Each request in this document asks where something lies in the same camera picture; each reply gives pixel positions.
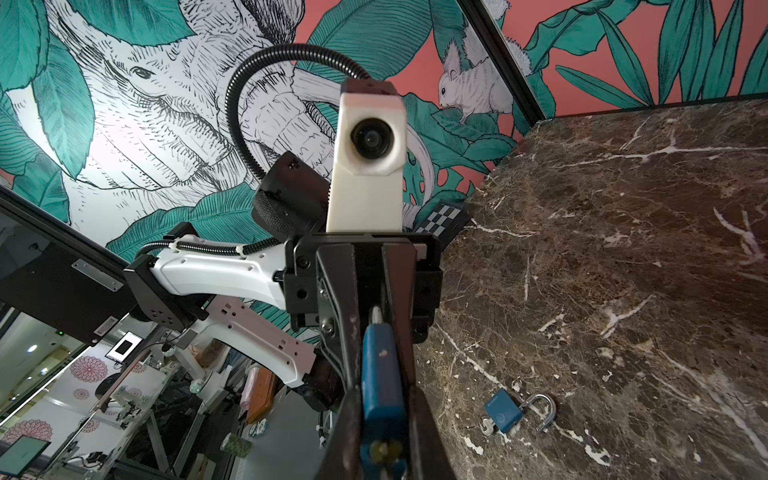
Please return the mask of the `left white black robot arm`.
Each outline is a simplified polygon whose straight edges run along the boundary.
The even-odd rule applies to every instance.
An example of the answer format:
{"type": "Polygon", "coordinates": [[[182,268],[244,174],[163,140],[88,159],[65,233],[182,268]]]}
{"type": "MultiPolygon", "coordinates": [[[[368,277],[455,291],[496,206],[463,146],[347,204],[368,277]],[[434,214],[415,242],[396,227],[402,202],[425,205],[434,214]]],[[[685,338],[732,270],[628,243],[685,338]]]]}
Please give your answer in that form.
{"type": "Polygon", "coordinates": [[[352,401],[366,421],[425,413],[413,347],[433,322],[442,272],[434,237],[394,227],[407,161],[347,158],[331,204],[332,183],[285,153],[254,197],[268,239],[212,242],[182,223],[137,253],[127,283],[150,320],[208,332],[312,405],[352,401]]]}

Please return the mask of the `blue padlock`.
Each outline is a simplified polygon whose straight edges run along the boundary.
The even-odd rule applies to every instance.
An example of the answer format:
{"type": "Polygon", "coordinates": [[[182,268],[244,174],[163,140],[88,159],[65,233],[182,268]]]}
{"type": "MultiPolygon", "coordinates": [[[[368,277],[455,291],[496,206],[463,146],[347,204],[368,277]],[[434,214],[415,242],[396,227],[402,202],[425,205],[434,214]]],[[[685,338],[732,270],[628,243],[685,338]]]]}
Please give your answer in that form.
{"type": "Polygon", "coordinates": [[[496,432],[508,433],[537,401],[544,401],[548,406],[547,414],[536,429],[539,433],[544,432],[556,419],[556,400],[551,395],[536,393],[517,404],[510,394],[502,389],[484,404],[486,416],[481,420],[481,433],[484,436],[491,436],[496,432]]]}
{"type": "Polygon", "coordinates": [[[371,310],[362,344],[360,459],[366,479],[401,479],[407,467],[407,410],[392,326],[371,310]]]}

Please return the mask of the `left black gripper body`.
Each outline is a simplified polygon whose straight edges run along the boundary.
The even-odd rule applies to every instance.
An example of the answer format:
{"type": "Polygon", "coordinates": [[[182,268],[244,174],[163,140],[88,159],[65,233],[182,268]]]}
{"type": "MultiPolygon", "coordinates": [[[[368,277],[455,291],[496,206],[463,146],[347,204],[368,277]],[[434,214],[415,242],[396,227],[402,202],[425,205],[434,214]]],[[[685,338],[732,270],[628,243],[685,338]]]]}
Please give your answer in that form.
{"type": "Polygon", "coordinates": [[[415,344],[428,338],[434,324],[435,312],[440,304],[443,272],[440,259],[443,247],[428,233],[395,234],[305,234],[294,236],[284,244],[286,266],[281,273],[281,289],[290,315],[291,329],[295,332],[306,327],[318,327],[318,303],[322,298],[318,278],[321,273],[317,250],[326,245],[349,243],[354,248],[356,267],[355,292],[360,301],[387,305],[384,290],[383,243],[412,243],[417,247],[413,313],[411,316],[412,341],[415,344]]]}

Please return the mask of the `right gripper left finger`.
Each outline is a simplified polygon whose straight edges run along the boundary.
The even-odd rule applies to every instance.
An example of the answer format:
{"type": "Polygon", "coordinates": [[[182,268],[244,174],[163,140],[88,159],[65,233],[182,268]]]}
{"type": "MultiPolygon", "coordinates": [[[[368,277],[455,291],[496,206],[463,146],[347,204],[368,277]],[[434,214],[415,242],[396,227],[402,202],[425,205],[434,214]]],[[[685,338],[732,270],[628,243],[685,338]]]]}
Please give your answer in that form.
{"type": "Polygon", "coordinates": [[[360,460],[362,424],[361,391],[359,386],[355,386],[345,393],[324,458],[314,475],[315,480],[362,478],[360,460]]]}

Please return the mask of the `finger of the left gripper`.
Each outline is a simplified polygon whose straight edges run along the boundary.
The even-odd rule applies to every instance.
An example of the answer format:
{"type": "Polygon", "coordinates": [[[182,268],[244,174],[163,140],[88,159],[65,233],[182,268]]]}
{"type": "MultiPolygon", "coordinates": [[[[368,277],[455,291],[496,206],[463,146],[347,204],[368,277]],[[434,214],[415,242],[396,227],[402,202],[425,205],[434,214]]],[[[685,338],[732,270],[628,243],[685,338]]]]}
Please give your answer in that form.
{"type": "Polygon", "coordinates": [[[415,285],[416,250],[409,242],[382,246],[388,308],[404,384],[415,384],[411,317],[415,285]]]}
{"type": "Polygon", "coordinates": [[[318,249],[316,257],[334,314],[345,389],[354,389],[359,386],[362,369],[362,330],[354,247],[349,243],[324,245],[318,249]]]}

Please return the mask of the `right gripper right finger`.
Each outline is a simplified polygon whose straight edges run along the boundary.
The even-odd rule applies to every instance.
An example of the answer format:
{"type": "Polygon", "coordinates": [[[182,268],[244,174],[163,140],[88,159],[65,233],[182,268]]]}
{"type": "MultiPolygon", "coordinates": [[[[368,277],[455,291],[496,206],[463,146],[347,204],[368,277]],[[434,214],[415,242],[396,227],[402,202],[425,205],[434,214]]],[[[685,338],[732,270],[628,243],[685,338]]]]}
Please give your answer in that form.
{"type": "Polygon", "coordinates": [[[414,480],[455,480],[446,449],[424,392],[408,389],[408,478],[414,480]]]}

